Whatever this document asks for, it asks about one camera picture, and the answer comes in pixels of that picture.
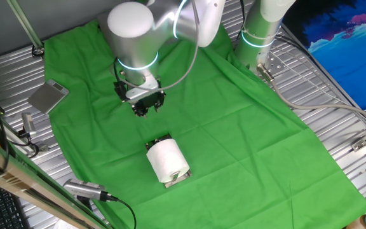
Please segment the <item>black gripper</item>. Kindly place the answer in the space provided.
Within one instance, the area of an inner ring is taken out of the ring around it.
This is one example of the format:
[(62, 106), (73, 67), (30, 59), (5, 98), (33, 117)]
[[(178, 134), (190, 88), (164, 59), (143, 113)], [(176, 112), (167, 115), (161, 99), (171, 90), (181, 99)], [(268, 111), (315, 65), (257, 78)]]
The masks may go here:
[(136, 116), (146, 117), (150, 107), (154, 107), (155, 112), (159, 111), (159, 108), (164, 104), (165, 97), (166, 93), (161, 90), (132, 104), (132, 110)]

